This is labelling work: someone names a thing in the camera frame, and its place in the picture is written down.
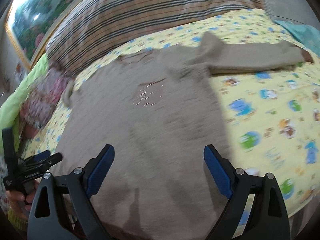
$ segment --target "beige cloth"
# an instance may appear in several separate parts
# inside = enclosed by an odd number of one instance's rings
[[[303,61],[300,49],[290,46],[226,45],[205,33],[199,48],[176,45],[119,57],[72,95],[73,110],[56,148],[64,159],[52,173],[84,167],[112,144],[114,163],[91,199],[110,234],[125,240],[205,239],[227,200],[203,149],[213,144],[230,159],[207,67],[244,72]]]
[[[66,107],[71,107],[71,100],[70,100],[70,96],[72,95],[72,91],[73,91],[73,87],[75,85],[75,81],[74,80],[70,80],[66,89],[64,90],[64,92],[61,95],[63,104]]]

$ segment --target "metal screw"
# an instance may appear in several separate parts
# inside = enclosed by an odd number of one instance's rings
[[[269,173],[267,174],[267,177],[268,177],[269,179],[274,179],[274,178],[275,178],[275,176],[274,176],[271,172],[269,172]]]
[[[238,168],[238,169],[236,169],[236,173],[237,173],[238,175],[243,175],[243,174],[244,174],[244,170],[241,169],[241,168]]]
[[[82,171],[83,171],[82,168],[75,168],[74,171],[73,171],[73,173],[74,173],[74,174],[80,174]]]
[[[43,174],[43,178],[44,179],[48,179],[51,177],[51,173],[50,172],[46,172],[45,174]]]

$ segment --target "striped blanket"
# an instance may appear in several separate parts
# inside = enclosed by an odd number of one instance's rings
[[[227,11],[263,8],[262,0],[83,0],[46,46],[49,61],[78,74],[132,39]]]

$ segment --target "cartoon print sheet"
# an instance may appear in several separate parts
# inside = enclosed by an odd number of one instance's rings
[[[277,43],[283,39],[303,47],[273,24],[263,10],[237,10],[129,41],[79,74],[75,89],[120,54],[177,43],[195,47],[206,31],[227,43]],[[314,53],[311,55],[314,64],[304,63],[290,70],[211,78],[224,113],[232,164],[249,174],[274,173],[289,216],[319,192],[320,63]],[[47,149],[54,152],[70,113],[60,101],[45,129],[28,142],[25,156]],[[246,223],[252,200],[248,200],[240,225]]]

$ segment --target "teal cloth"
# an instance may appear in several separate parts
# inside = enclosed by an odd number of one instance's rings
[[[298,42],[311,49],[320,57],[320,31],[310,25],[297,25],[285,21],[275,21],[285,28]]]

